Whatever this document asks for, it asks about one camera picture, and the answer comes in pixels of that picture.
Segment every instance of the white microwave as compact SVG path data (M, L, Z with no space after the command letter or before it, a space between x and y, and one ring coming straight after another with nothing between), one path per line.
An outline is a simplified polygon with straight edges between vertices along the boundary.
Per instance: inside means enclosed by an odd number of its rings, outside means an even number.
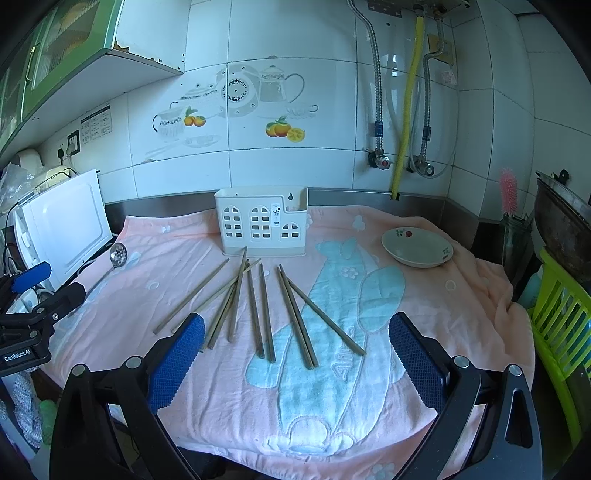
M112 239L96 170L35 195L14 209L14 235L27 268L51 265L44 288L60 288Z

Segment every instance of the screw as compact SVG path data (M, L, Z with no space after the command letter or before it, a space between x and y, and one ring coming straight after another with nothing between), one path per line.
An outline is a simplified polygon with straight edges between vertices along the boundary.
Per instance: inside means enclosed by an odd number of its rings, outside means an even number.
M461 355L455 357L453 359L453 362L460 368L468 368L468 366L470 365L470 361L465 356Z
M83 364L75 365L74 368L72 368L72 375L79 377L84 373L84 370L86 370L86 367Z
M519 368L517 365L510 365L509 372L511 373L511 375L515 375L516 377L521 376L521 368Z
M127 359L125 366L127 368L138 368L142 364L142 359L138 356L132 356Z

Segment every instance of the instruction sticker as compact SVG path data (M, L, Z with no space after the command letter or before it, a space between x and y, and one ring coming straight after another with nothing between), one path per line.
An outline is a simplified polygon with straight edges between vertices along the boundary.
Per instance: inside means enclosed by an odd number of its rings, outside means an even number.
M272 203L271 204L271 226L273 228L280 228L281 227L281 204L280 203Z
M95 138L111 133L111 106L107 105L80 120L80 134L82 145Z

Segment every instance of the braided metal hose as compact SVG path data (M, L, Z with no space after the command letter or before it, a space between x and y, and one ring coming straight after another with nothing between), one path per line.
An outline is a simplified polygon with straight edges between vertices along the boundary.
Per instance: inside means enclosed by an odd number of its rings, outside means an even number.
M437 35L439 36L439 49L434 53L427 53L423 57L423 71L425 72L425 118L423 125L423 141L421 142L420 155L425 158L427 156L427 143L429 142L431 137L431 74L429 72L429 60L440 57L445 49L442 17L436 15L435 22L437 23Z
M375 30L371 22L363 13L355 6L355 0L347 0L347 4L351 10L359 17L368 31L369 42L371 44L371 52L374 58L374 75L375 75L375 149L384 152L384 113L382 110L382 75L380 71L378 40L375 36Z

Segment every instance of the wooden chopstick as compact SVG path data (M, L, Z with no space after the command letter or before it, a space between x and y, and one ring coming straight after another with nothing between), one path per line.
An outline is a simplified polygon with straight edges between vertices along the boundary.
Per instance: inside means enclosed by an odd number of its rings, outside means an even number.
M246 252L248 247L244 247L244 253L242 254L242 263L240 264L240 270L238 271L238 280L236 282L236 293L232 299L232 318L230 319L230 330L228 331L228 342L234 343L234 337L236 335L236 327L238 326L238 303L240 302L240 289L242 287L242 278L244 277L244 268L246 266Z
M255 284L252 280L252 270L248 271L246 280L248 282L248 293L251 301L252 325L255 329L256 354L259 358L265 358L265 349L262 345L261 325L259 324L258 309L256 308Z
M226 304L223 307L222 314L220 315L220 319L216 325L215 330L213 331L212 337L209 340L209 344L207 348L213 350L213 347L216 346L217 337L219 337L220 332L222 331L223 322L226 320L226 316L228 316L228 312L232 308L232 302L234 300L234 295L236 294L236 285L232 285L228 294L226 295Z
M252 265L248 268L246 268L244 271L247 272L248 270L250 270L252 267L254 267L255 265L257 265L257 263L259 263L261 261L261 259L259 258L258 260L255 260ZM200 310L203 310L205 307L207 307L211 302L213 302L216 298L218 298L222 293L224 293L224 291L226 291L226 289L232 287L236 282L238 281L238 276L234 277L233 279L231 279L228 283L222 285L219 289L217 289L214 293L212 293L206 300L204 300L203 302L201 302L199 305L197 305L196 308L193 309L193 312L198 313ZM174 330L176 330L178 327L180 327L181 323L179 323Z
M265 334L269 350L269 361L275 363L275 345L273 344L273 330L271 328L271 315L269 314L269 298L267 296L267 282L265 280L265 267L261 263L261 293L262 293L262 316L265 323Z
M290 312L291 321L293 323L293 329L294 329L295 335L298 339L298 343L300 344L301 354L304 358L304 363L306 364L306 368L308 370L312 370L314 368L314 363L312 362L312 357L310 355L310 351L308 350L308 346L306 345L306 341L304 340L304 333L302 332L300 324L297 321L297 316L296 316L297 305L294 305L290 299L290 293L288 290L287 282L286 282L285 278L283 277L283 275L281 274L281 270L279 269L279 267L277 267L277 270L279 272L279 283L283 287L283 293L285 294L287 309Z
M291 304L294 306L294 313L295 318L297 319L297 323L300 325L301 332L304 336L304 341L306 343L306 347L310 352L310 358L312 359L312 365L314 367L318 366L318 359L316 358L316 354L314 353L314 348L312 347L312 342L310 341L310 336L308 335L308 330L306 329L306 324L304 323L304 319L301 317L300 309L296 303L296 299L294 297L293 291L291 291L291 287L289 282L287 281L287 275L283 270L283 266L279 264L279 270L281 271L281 275L283 276L283 281L285 282L285 287L287 289L287 295L290 298Z
M222 320L222 315L224 315L224 312L226 311L226 306L228 305L228 301L229 301L230 296L232 295L233 291L234 291L234 288L232 287L224 295L224 298L222 300L222 304L220 305L219 309L217 310L216 315L212 320L212 324L209 326L207 336L205 337L205 340L203 341L203 345L201 347L201 350L199 350L200 352L203 352L203 350L209 345L209 342L213 337L213 332L215 332L217 329L217 324Z
M323 319L330 328L332 328L337 335L339 335L342 339L343 342L349 347L351 348L351 350L353 350L356 354L361 355L361 356L365 356L367 354L367 352L365 350L363 350L359 345L357 345L357 343L349 336L345 333L345 331L343 329L341 329L341 327L339 327L335 322L333 322L330 317L325 314L320 307L314 303L308 295L306 295L295 283L293 283L287 276L287 281L289 282L291 288L293 288L295 290L295 292L304 300L304 302L306 302L310 308L312 310L314 310L318 316Z
M200 291L202 291L203 288L205 287L205 285L207 285L209 283L209 281L213 277L215 277L218 274L218 272L223 268L223 266L226 265L229 261L230 261L229 258L225 259L224 262L222 262L222 264L220 266L218 266L207 277L205 277L205 279L199 285L197 285L197 287L195 287L195 289L191 293L189 293L189 295L187 295L181 303L178 304L178 306L172 311L172 313L167 315L167 317L164 320L162 320L162 322L160 322L158 324L158 326L153 330L154 334L158 335L162 331L162 329L166 326L166 324L168 322L170 322L177 315L177 313L180 312L185 307L185 305L191 301L191 299L195 295L197 295Z

